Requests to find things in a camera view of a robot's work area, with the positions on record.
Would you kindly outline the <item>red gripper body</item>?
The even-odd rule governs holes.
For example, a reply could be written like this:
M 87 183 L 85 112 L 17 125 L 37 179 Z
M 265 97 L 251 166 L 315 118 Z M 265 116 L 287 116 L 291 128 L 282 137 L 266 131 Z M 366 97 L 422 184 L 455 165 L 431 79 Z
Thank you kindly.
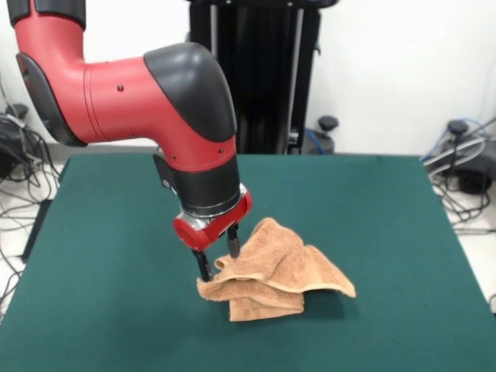
M 229 227 L 239 224 L 252 208 L 252 197 L 243 192 L 239 203 L 226 214 L 211 218 L 196 218 L 181 212 L 173 221 L 174 231 L 181 241 L 194 251 L 205 251 Z

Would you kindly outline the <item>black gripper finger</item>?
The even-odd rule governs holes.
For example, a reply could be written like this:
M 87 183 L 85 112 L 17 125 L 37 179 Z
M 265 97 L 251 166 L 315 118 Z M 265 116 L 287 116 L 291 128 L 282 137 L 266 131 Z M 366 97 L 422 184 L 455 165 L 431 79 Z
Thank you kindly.
M 204 282 L 209 282 L 212 280 L 212 269 L 208 258 L 204 252 L 199 252 L 197 250 L 192 250 L 192 253 L 197 260 L 198 268 L 200 271 L 201 279 Z
M 226 230 L 229 255 L 232 258 L 237 258 L 240 253 L 240 244 L 237 233 L 238 228 L 238 224 L 234 223 Z

